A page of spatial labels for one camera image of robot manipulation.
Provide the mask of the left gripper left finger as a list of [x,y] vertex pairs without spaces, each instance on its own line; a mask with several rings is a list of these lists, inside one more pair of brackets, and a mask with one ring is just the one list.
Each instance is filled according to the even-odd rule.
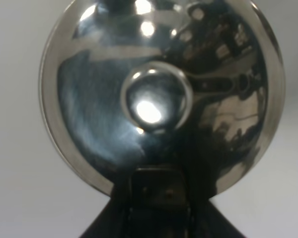
[[128,183],[114,187],[110,199],[82,238],[124,238],[127,234],[132,213],[131,191]]

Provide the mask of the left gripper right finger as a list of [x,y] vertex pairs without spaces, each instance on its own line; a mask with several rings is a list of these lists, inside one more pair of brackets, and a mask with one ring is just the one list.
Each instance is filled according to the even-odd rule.
[[188,191],[190,205],[186,226],[187,238],[243,238],[245,237],[211,202],[214,193],[204,190]]

